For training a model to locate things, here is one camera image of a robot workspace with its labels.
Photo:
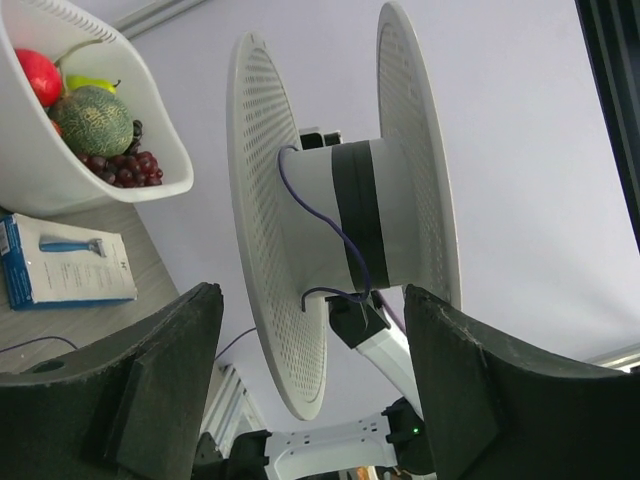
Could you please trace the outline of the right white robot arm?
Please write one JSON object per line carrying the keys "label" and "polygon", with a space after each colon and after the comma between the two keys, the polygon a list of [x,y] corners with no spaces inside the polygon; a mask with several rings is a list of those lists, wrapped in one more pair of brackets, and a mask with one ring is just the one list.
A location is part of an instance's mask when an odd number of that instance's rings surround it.
{"label": "right white robot arm", "polygon": [[[343,342],[331,361],[338,382],[310,426],[275,431],[260,417],[260,401],[233,365],[214,372],[196,448],[195,479],[433,479],[404,326],[384,297],[367,306],[329,302],[330,326]],[[378,375],[372,373],[378,369]]]}

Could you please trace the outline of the white plastic cable spool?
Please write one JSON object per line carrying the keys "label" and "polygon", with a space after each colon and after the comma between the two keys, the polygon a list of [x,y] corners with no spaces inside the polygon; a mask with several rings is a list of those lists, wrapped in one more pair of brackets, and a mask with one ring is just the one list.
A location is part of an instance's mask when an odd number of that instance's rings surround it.
{"label": "white plastic cable spool", "polygon": [[227,155],[237,241],[261,346],[298,419],[321,408],[328,301],[416,285],[460,306],[449,172],[429,77],[396,2],[376,42],[380,135],[304,149],[266,43],[241,36],[227,86]]}

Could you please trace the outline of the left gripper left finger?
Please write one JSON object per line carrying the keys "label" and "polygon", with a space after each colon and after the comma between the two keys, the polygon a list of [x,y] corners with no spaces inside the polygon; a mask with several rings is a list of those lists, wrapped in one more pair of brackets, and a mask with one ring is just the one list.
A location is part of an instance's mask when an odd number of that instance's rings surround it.
{"label": "left gripper left finger", "polygon": [[137,323],[1,376],[4,479],[188,479],[223,295],[201,283]]}

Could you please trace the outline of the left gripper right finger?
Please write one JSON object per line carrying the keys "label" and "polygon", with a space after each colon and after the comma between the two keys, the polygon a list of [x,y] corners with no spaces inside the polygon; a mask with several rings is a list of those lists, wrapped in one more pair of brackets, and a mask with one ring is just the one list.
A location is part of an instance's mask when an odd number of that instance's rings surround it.
{"label": "left gripper right finger", "polygon": [[639,377],[535,347],[409,286],[404,314],[441,479],[635,479]]}

